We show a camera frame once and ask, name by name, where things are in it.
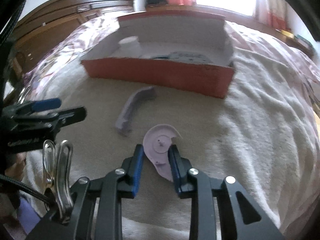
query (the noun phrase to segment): silver binder clip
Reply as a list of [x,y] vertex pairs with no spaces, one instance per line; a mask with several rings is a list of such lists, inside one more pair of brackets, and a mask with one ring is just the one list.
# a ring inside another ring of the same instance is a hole
[[73,208],[69,187],[72,152],[72,144],[66,140],[59,145],[46,140],[43,145],[44,194],[55,199],[61,223],[69,221]]

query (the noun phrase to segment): white bottle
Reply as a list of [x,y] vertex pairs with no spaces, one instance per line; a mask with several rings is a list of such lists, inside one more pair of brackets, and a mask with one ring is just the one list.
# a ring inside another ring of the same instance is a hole
[[121,57],[140,58],[142,48],[137,36],[131,36],[119,41]]

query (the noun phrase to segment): open cardboard box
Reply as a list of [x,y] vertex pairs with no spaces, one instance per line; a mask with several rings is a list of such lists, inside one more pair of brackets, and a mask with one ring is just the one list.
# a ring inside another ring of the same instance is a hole
[[[120,28],[82,56],[94,78],[110,78],[172,87],[224,98],[235,69],[224,17],[194,11],[138,12],[118,17]],[[121,58],[118,42],[138,36],[142,58]],[[150,59],[183,51],[198,53],[210,64]]]

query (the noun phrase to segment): purple fabric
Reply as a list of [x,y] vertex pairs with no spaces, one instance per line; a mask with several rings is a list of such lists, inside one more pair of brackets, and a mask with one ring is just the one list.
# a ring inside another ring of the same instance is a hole
[[17,210],[17,217],[23,230],[26,234],[29,234],[31,230],[40,221],[40,217],[31,207],[31,205],[23,197],[20,197],[21,203]]

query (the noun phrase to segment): white blanket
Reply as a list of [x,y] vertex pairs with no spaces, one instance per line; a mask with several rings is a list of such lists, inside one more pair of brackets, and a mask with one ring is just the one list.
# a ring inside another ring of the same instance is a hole
[[[132,156],[154,125],[174,126],[183,139],[181,155],[212,177],[234,176],[288,239],[303,229],[319,195],[319,139],[301,77],[291,66],[236,49],[236,75],[225,100],[156,87],[158,97],[141,105],[124,138],[115,121],[127,98],[145,84],[91,79],[77,60],[45,88],[63,108],[84,105],[87,119],[65,127],[57,140],[74,144],[71,183],[95,179]],[[24,182],[42,190],[42,154],[31,152]],[[44,214],[43,204],[32,206]],[[140,190],[123,201],[124,239],[188,239],[190,201],[179,200],[173,184],[145,159]]]

